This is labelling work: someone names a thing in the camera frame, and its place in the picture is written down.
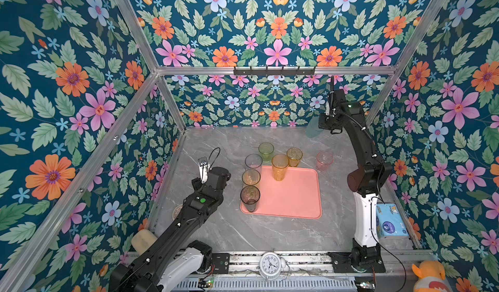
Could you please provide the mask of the teal frosted glass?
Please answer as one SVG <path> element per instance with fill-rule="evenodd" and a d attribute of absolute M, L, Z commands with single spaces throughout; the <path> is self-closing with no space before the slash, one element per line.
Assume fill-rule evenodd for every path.
<path fill-rule="evenodd" d="M 305 128 L 305 135 L 308 138 L 315 138 L 323 132 L 319 127 L 319 116 L 313 116 Z"/>

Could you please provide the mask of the tall grey smoky glass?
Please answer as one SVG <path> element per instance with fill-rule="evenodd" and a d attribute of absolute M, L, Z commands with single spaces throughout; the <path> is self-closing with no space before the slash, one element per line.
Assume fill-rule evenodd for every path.
<path fill-rule="evenodd" d="M 256 211 L 258 202 L 261 198 L 260 190 L 254 185 L 246 186 L 240 192 L 240 199 L 244 205 L 244 207 L 250 212 L 253 213 Z"/>

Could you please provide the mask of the tall green glass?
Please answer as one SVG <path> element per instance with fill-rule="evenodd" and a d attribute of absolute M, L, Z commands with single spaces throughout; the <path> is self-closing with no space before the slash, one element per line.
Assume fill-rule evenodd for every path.
<path fill-rule="evenodd" d="M 261 174 L 257 169 L 248 169 L 242 174 L 243 186 L 259 187 L 261 181 Z"/>

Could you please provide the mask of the clear blue tall glass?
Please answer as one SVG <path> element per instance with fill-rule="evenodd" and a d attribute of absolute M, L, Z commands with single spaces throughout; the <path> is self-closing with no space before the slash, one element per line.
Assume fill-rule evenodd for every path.
<path fill-rule="evenodd" d="M 263 160 L 259 154 L 249 154 L 244 161 L 246 170 L 261 172 Z"/>

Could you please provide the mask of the short pink glass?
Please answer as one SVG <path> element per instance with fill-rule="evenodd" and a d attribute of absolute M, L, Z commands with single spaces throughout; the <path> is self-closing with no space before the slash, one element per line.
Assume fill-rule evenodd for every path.
<path fill-rule="evenodd" d="M 326 171 L 334 162 L 334 156 L 330 151 L 320 151 L 316 156 L 316 169 Z"/>

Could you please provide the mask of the short green glass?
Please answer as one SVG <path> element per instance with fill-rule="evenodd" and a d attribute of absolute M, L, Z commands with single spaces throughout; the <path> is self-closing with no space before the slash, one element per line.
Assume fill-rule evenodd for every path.
<path fill-rule="evenodd" d="M 270 162 L 274 155 L 274 145 L 269 142 L 261 143 L 258 147 L 263 162 Z"/>

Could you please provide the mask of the tall yellow glass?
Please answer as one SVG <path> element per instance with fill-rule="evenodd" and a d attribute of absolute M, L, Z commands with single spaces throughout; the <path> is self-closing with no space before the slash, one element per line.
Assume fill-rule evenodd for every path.
<path fill-rule="evenodd" d="M 276 181 L 282 181 L 285 178 L 289 166 L 289 159 L 286 154 L 276 154 L 272 160 L 272 176 Z"/>

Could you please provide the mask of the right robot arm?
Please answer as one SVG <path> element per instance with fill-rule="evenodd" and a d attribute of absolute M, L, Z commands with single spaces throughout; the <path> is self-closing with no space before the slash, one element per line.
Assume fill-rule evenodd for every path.
<path fill-rule="evenodd" d="M 348 263 L 359 273 L 384 273 L 382 246 L 376 234 L 376 206 L 381 200 L 380 188 L 392 172 L 391 164 L 376 149 L 363 107 L 359 102 L 348 101 L 342 90 L 330 92 L 328 107 L 319 116 L 318 128 L 331 134 L 346 132 L 357 160 L 357 169 L 347 176 L 356 209 L 356 229 Z"/>

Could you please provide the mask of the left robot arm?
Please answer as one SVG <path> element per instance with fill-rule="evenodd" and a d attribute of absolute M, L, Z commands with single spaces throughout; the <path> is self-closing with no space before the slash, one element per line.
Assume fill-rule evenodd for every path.
<path fill-rule="evenodd" d="M 183 207 L 173 223 L 129 266 L 119 265 L 111 273 L 109 291 L 158 291 L 161 275 L 168 266 L 179 261 L 175 256 L 181 246 L 223 203 L 224 189 L 231 178 L 223 167 L 212 167 L 192 181 L 194 192 L 183 201 Z"/>

